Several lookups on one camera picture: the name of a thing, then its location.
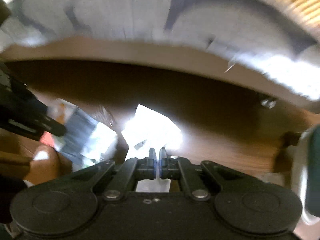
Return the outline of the crumpled silver snack bag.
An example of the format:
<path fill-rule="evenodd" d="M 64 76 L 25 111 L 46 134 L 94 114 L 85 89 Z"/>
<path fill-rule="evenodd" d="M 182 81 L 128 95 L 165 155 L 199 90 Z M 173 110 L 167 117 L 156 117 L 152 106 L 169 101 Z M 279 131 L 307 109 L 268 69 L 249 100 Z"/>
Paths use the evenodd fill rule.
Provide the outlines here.
<path fill-rule="evenodd" d="M 67 129 L 65 135 L 53 136 L 54 148 L 72 162 L 73 171 L 113 158 L 118 143 L 112 129 L 116 122 L 105 107 L 88 114 L 77 105 L 57 99 L 48 107 L 48 115 Z"/>

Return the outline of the wooden bed frame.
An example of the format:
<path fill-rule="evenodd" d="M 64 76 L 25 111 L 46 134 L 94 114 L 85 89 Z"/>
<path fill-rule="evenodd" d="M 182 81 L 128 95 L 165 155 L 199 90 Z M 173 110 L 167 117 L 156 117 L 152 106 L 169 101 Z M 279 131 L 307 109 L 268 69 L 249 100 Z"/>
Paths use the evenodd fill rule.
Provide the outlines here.
<path fill-rule="evenodd" d="M 1 52 L 1 59 L 4 61 L 40 59 L 111 61 L 170 69 L 249 88 L 313 113 L 319 113 L 319 101 L 310 101 L 295 94 L 268 79 L 266 75 L 240 64 L 227 70 L 227 60 L 188 47 L 69 37 L 37 47 L 13 44 Z"/>

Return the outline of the grey patterned quilt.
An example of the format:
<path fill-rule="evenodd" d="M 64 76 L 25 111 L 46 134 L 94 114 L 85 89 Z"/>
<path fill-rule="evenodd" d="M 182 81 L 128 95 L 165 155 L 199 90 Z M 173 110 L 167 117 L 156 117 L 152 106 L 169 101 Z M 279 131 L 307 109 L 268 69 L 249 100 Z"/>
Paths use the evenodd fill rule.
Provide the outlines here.
<path fill-rule="evenodd" d="M 319 41 L 261 0 L 1 0 L 1 50 L 73 36 L 199 49 L 319 100 Z"/>

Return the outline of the orange foam net sleeve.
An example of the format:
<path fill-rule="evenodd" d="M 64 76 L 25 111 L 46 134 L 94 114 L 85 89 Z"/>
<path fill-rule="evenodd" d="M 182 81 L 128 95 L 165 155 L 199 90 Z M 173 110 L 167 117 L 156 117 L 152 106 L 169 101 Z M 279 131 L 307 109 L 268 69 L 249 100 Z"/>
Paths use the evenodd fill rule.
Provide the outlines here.
<path fill-rule="evenodd" d="M 44 132 L 39 142 L 52 148 L 57 148 L 57 138 L 49 132 Z"/>

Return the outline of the metal bed leg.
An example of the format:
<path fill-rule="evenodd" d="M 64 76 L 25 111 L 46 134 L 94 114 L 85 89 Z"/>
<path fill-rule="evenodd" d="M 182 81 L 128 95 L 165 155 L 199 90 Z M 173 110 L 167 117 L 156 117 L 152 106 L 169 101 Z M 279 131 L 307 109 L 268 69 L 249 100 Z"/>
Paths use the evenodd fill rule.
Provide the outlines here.
<path fill-rule="evenodd" d="M 263 98 L 260 104 L 267 109 L 272 109 L 276 106 L 277 100 L 275 98 Z"/>

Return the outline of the teal white trash bin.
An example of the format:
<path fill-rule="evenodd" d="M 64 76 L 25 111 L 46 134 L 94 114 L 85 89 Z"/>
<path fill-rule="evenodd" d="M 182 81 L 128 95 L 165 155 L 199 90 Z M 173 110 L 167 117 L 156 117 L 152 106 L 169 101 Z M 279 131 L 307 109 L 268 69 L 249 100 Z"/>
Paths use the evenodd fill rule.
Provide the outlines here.
<path fill-rule="evenodd" d="M 298 139 L 293 154 L 291 189 L 302 202 L 301 220 L 319 222 L 319 125 L 307 129 Z"/>

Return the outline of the white paper napkin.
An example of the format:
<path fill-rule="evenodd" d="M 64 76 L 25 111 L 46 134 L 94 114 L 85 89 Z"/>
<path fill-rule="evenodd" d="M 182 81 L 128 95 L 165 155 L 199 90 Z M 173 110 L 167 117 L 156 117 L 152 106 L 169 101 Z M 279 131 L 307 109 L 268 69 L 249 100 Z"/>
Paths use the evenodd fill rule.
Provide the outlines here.
<path fill-rule="evenodd" d="M 181 129 L 168 117 L 143 105 L 138 105 L 135 116 L 126 122 L 121 135 L 129 149 L 125 160 L 144 159 L 149 156 L 149 149 L 154 148 L 156 159 L 159 151 L 177 151 L 183 145 Z"/>

